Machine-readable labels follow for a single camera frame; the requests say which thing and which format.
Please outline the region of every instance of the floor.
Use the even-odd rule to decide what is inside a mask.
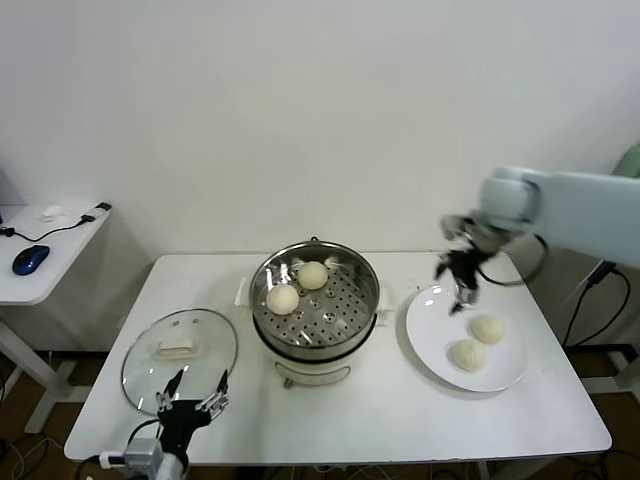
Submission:
[[[581,354],[572,358],[574,367],[581,375],[610,375],[613,367],[606,357],[597,354]],[[96,378],[100,371],[102,360],[82,359],[74,371],[71,382],[77,385],[89,385]],[[0,356],[0,372],[7,378],[13,369],[13,365]],[[0,407],[0,439],[7,442],[14,442],[23,436],[24,425],[29,415],[35,407],[42,388],[26,375],[22,375],[13,391],[6,397],[4,404]],[[609,430],[614,437],[614,448],[623,449],[640,455],[640,408],[633,397],[628,394],[616,395],[596,395],[593,397],[598,411],[604,418]],[[59,405],[54,410],[49,422],[46,425],[45,433],[53,438],[60,445],[64,444],[67,435],[71,431],[73,423],[80,413],[80,405]],[[17,446],[22,452],[33,448],[40,441],[39,437],[30,437],[19,440]],[[34,455],[32,461],[27,464],[30,469],[38,460],[38,455]],[[583,460],[590,460],[596,457],[582,457]],[[6,457],[0,460],[0,479],[11,479],[11,470],[17,460],[17,455],[10,451]],[[506,462],[495,462],[491,468],[500,469]],[[640,478],[640,462],[623,455],[611,455],[608,461],[610,480]],[[432,470],[432,478],[444,480],[469,480],[478,479],[474,465],[459,464],[437,464]],[[531,480],[591,480],[596,477],[578,476],[576,472],[584,467],[574,463],[569,459],[558,459],[543,471],[531,477]],[[29,480],[72,480],[76,470],[76,464],[67,460],[64,453],[50,446],[39,466],[28,476]],[[189,480],[365,480],[365,478],[384,478],[383,473],[377,467],[369,468],[366,471],[357,473],[356,467],[350,467],[347,472],[335,469],[327,473],[319,473],[311,467],[302,469],[296,468],[191,468]],[[427,480],[429,478],[429,466],[385,466],[384,473],[391,478],[398,480]],[[89,466],[84,471],[83,479],[91,476],[94,480],[121,479],[122,476],[115,471],[103,471],[97,467]]]

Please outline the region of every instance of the power cord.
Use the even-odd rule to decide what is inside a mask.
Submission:
[[[133,440],[133,438],[136,436],[136,434],[142,430],[144,427],[148,427],[149,425],[153,425],[155,423],[158,423],[160,420],[157,418],[154,418],[152,420],[147,420],[146,422],[142,422],[140,425],[138,425],[136,428],[133,429],[133,432],[131,432],[131,435],[129,435],[129,440],[127,440],[127,445],[129,445],[131,443],[131,440]]]
[[[27,453],[22,453],[18,448],[18,445],[34,437],[41,437],[41,440],[38,443],[36,443]],[[42,433],[37,433],[34,435],[24,435],[18,438],[13,443],[7,443],[3,440],[0,440],[0,461],[3,461],[9,455],[9,452],[11,450],[13,450],[18,456],[18,461],[14,464],[13,468],[11,469],[11,477],[10,477],[11,480],[25,480],[38,467],[40,467],[45,457],[47,456],[47,453],[49,451],[49,445],[53,445],[54,447],[59,448],[61,450],[63,448],[62,445],[60,445],[54,439]],[[36,461],[36,463],[32,465],[30,468],[27,468],[27,462],[29,458],[32,455],[34,455],[42,446],[44,446],[44,449],[42,450],[42,453],[38,457],[38,460]]]
[[[547,259],[549,258],[549,245],[547,245],[547,242],[545,242],[544,238],[542,238],[540,235],[534,235],[534,236],[536,240],[538,240],[540,245],[542,245],[542,256],[540,257],[538,264],[535,266],[533,270],[531,270],[531,272],[529,272],[527,276],[525,276],[520,280],[512,280],[510,282],[501,282],[489,277],[486,273],[484,273],[480,269],[480,267],[478,267],[478,273],[480,274],[480,276],[484,278],[487,282],[492,283],[494,285],[499,285],[501,287],[519,287],[520,285],[524,285],[532,281],[534,278],[540,275],[540,272],[542,272],[542,269],[546,265]]]
[[[601,333],[603,333],[605,330],[607,330],[611,325],[613,325],[613,322],[615,322],[618,317],[622,314],[622,312],[624,311],[624,309],[627,306],[627,303],[629,302],[629,297],[631,296],[631,282],[629,282],[629,279],[627,278],[627,276],[622,273],[620,270],[618,270],[617,268],[615,268],[614,264],[610,264],[613,266],[608,266],[609,271],[608,273],[612,273],[613,275],[616,275],[620,278],[622,278],[622,280],[625,283],[626,286],[626,292],[624,295],[624,300],[622,301],[622,304],[620,305],[620,307],[618,308],[618,310],[616,311],[616,313],[613,315],[613,317],[611,317],[611,320],[609,320],[602,328],[600,328],[599,330],[597,330],[595,333],[589,335],[588,337],[580,340],[579,342],[577,342],[576,344],[572,345],[572,347],[577,347],[580,346],[586,342],[588,342],[589,340],[594,339],[595,337],[597,337],[598,335],[600,335]],[[601,278],[598,279],[598,282],[595,283],[594,281],[587,281],[587,284],[585,285],[584,289],[582,290],[582,293],[580,294],[580,298],[578,299],[578,303],[576,304],[576,307],[573,311],[573,315],[571,315],[571,321],[569,322],[569,327],[567,328],[567,333],[564,336],[564,339],[562,340],[562,346],[566,347],[567,346],[567,342],[569,341],[569,336],[571,335],[571,329],[573,328],[573,324],[576,321],[576,318],[578,317],[578,313],[580,312],[580,308],[582,307],[582,302],[585,298],[585,296],[587,295],[587,293],[589,292],[589,290],[591,290],[595,285],[597,285],[603,278],[604,276],[602,276]]]
[[[92,463],[94,465],[99,465],[100,464],[100,455],[92,455],[89,458],[85,458],[82,462],[80,462],[80,464],[78,465],[78,468],[76,468],[76,473],[75,473],[75,475],[73,477],[74,480],[82,480],[82,471],[90,463]]]
[[[0,228],[0,236],[13,237],[15,235],[16,237],[24,238],[28,242],[36,243],[36,242],[39,242],[39,241],[47,238],[49,235],[53,235],[54,233],[64,232],[66,230],[73,230],[74,228],[78,228],[80,225],[84,225],[85,223],[94,222],[99,217],[101,217],[106,212],[108,212],[109,210],[111,210],[111,205],[109,205],[108,203],[102,202],[102,203],[96,205],[93,209],[89,210],[84,215],[82,215],[80,217],[80,220],[78,220],[75,223],[75,225],[71,225],[69,227],[55,228],[55,229],[50,230],[50,231],[48,231],[46,233],[43,233],[38,238],[28,237],[24,233],[17,232],[16,229],[13,228],[13,227],[2,227],[2,228]]]
[[[564,458],[580,465],[581,467],[587,467],[582,468],[581,470],[578,470],[576,473],[574,473],[572,480],[611,480],[611,477],[609,476],[609,467],[607,465],[607,460],[613,454],[626,455],[640,462],[639,455],[619,449],[607,450],[606,452],[601,453],[599,456],[600,458],[593,463],[583,462],[571,457]],[[594,472],[593,470],[589,470],[589,468],[597,468],[599,472]]]

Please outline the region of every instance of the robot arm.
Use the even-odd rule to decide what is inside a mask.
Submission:
[[[545,174],[501,168],[486,179],[480,208],[442,219],[445,238],[469,247],[443,256],[436,278],[451,270],[458,298],[451,313],[477,299],[480,265],[514,238],[534,233],[550,244],[640,266],[640,181],[575,173]]]

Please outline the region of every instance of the cable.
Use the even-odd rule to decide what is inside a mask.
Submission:
[[[580,298],[578,299],[578,303],[576,303],[576,308],[573,310],[573,315],[571,315],[571,321],[569,322],[569,327],[567,328],[567,333],[565,333],[564,335],[564,339],[562,340],[562,346],[566,347],[567,346],[567,341],[569,340],[569,335],[571,335],[571,329],[573,328],[573,324],[576,321],[576,318],[578,317],[578,312],[580,311],[580,307],[582,307],[582,301],[584,300],[584,297],[587,295],[587,292],[591,290],[591,285],[587,285],[586,287],[584,287],[584,290],[582,290],[582,293],[580,294]]]
[[[140,425],[138,425],[136,428],[134,428],[133,432],[131,432],[131,435],[129,435],[129,440],[127,440],[127,445],[129,445],[131,443],[131,440],[133,440],[133,438],[136,436],[136,433],[138,433],[144,427],[147,427],[149,425],[153,425],[154,423],[158,423],[159,421],[160,420],[158,420],[157,418],[154,418],[152,420],[147,420],[145,422],[142,422]]]
[[[441,477],[442,475],[449,475],[450,477],[454,478],[455,480],[462,480],[458,475],[456,475],[454,472],[452,472],[451,470],[438,470],[436,473],[433,474],[433,480],[436,480],[436,478]]]
[[[640,462],[640,455],[636,455],[635,453],[627,452],[626,450],[619,450],[619,449],[608,450],[606,452],[601,453],[599,455],[600,457],[599,460],[594,463],[583,462],[572,457],[564,457],[564,458],[582,467],[598,468],[600,470],[599,473],[596,473],[593,470],[582,468],[581,470],[578,470],[576,473],[573,474],[572,480],[610,480],[607,460],[613,454],[626,455]]]
[[[36,243],[36,242],[39,242],[40,240],[47,238],[49,235],[52,235],[54,233],[64,232],[65,230],[73,230],[74,228],[77,228],[80,225],[84,225],[85,223],[94,222],[98,218],[100,218],[102,215],[107,213],[109,210],[111,210],[111,205],[105,202],[99,203],[94,208],[89,210],[87,213],[85,213],[84,215],[81,215],[80,220],[78,220],[75,225],[71,225],[69,227],[54,228],[53,230],[43,233],[38,238],[30,238],[26,236],[24,233],[16,232],[16,229],[13,227],[0,228],[0,235],[4,235],[5,237],[13,237],[14,235],[16,235],[20,238],[24,238],[28,242]]]
[[[618,311],[613,315],[613,317],[611,317],[611,320],[609,320],[604,327],[602,327],[600,330],[598,330],[597,332],[595,332],[592,335],[589,335],[587,338],[580,340],[578,343],[576,343],[575,345],[572,345],[574,347],[578,347],[580,345],[582,345],[583,343],[588,342],[589,340],[593,340],[595,337],[597,337],[598,335],[600,335],[602,332],[604,332],[606,329],[608,329],[613,322],[615,322],[618,317],[620,316],[620,314],[622,313],[622,311],[625,309],[625,307],[627,306],[627,303],[629,302],[629,297],[631,296],[631,282],[629,282],[629,279],[627,278],[627,276],[622,273],[619,270],[613,270],[612,272],[614,275],[619,276],[620,278],[622,278],[622,280],[624,280],[624,283],[627,287],[627,291],[624,295],[624,300],[622,301],[622,305],[620,305],[620,308],[618,308]]]
[[[84,470],[84,468],[90,464],[90,463],[94,463],[94,464],[98,464],[100,462],[100,455],[92,455],[89,458],[85,458],[82,462],[80,462],[80,465],[78,465],[78,468],[76,468],[76,473],[73,476],[74,480],[82,480],[82,470]]]
[[[7,389],[7,382],[2,376],[2,372],[0,372],[0,389],[2,389],[2,393],[0,393],[0,407],[1,407],[2,404],[4,403],[4,395]]]
[[[487,276],[487,274],[484,273],[480,269],[480,267],[478,267],[478,273],[480,274],[480,276],[484,278],[487,282],[492,283],[494,285],[499,285],[501,287],[519,287],[520,285],[524,285],[532,281],[533,279],[535,279],[538,275],[540,275],[540,272],[542,272],[542,269],[547,263],[547,259],[549,258],[549,245],[547,245],[547,242],[545,242],[544,238],[542,238],[540,235],[534,235],[534,237],[536,238],[536,240],[538,240],[540,245],[542,245],[542,256],[540,257],[540,260],[538,261],[538,264],[535,266],[535,268],[531,270],[531,272],[529,272],[529,274],[526,277],[520,280],[512,280],[510,282],[501,282]]]
[[[347,480],[351,480],[353,477],[355,477],[356,475],[358,475],[359,473],[363,473],[365,470],[369,470],[370,468],[377,468],[378,470],[380,470],[380,472],[382,473],[382,475],[384,476],[385,480],[392,480],[391,477],[389,476],[389,474],[387,474],[387,472],[385,472],[382,468],[380,468],[378,465],[368,465],[366,467],[359,467],[355,472],[353,472],[351,475],[349,475],[347,477]]]
[[[382,469],[381,466],[379,465],[372,465],[372,468],[377,468],[378,470],[380,470],[382,472],[383,477],[377,477],[375,475],[372,475],[370,473],[367,473],[366,470],[362,471],[362,474],[367,477],[367,478],[372,478],[374,480],[383,480],[383,479],[391,479],[391,480],[395,480],[396,478],[400,478],[402,475],[404,475],[405,473],[407,473],[407,470],[409,470],[409,467],[405,467],[404,470],[402,470],[400,473],[396,473],[395,475],[391,476],[389,475],[386,471],[384,471]]]
[[[29,238],[26,235],[24,235],[23,233],[16,232],[11,227],[0,229],[0,234],[5,235],[6,237],[12,237],[13,235],[15,235],[17,237],[24,238],[28,242],[36,243],[36,242],[39,242],[40,240],[43,240],[43,239],[47,238],[49,235],[52,235],[54,233],[63,232],[65,230],[73,230],[74,228],[77,228],[80,225],[84,225],[85,223],[87,223],[87,221],[88,220],[80,219],[75,225],[71,225],[70,227],[62,227],[62,228],[55,228],[53,230],[49,230],[47,233],[44,233],[44,234],[40,235],[38,238]]]
[[[17,444],[21,443],[24,440],[27,440],[29,438],[33,438],[33,437],[43,437],[43,438],[36,445],[34,445],[27,453],[23,454],[18,449]],[[47,452],[49,451],[49,444],[53,445],[56,448],[59,448],[60,450],[62,450],[62,448],[63,448],[62,445],[60,445],[58,442],[56,442],[53,438],[48,437],[48,436],[46,436],[44,434],[41,434],[41,433],[38,433],[38,434],[35,434],[35,435],[25,435],[25,436],[19,438],[18,440],[16,440],[15,442],[9,444],[9,448],[11,448],[16,453],[16,455],[18,456],[18,461],[16,462],[16,464],[11,469],[11,480],[24,480],[29,475],[31,475],[42,464],[42,462],[44,461],[45,457],[47,456]],[[35,465],[33,465],[30,469],[27,470],[26,469],[27,460],[42,445],[44,445],[44,450],[42,451],[42,454],[38,458],[38,460],[35,463]]]

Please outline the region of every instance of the steamed bun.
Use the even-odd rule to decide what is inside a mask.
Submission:
[[[493,345],[504,338],[504,323],[491,315],[482,315],[471,321],[471,333],[481,342]]]
[[[328,278],[327,268],[320,262],[307,262],[298,270],[298,283],[307,290],[318,290],[324,287]]]
[[[276,315],[289,315],[299,301],[298,291],[291,285],[276,285],[267,293],[267,308]]]
[[[477,372],[487,363],[487,351],[472,339],[460,340],[451,347],[454,362],[467,372]]]

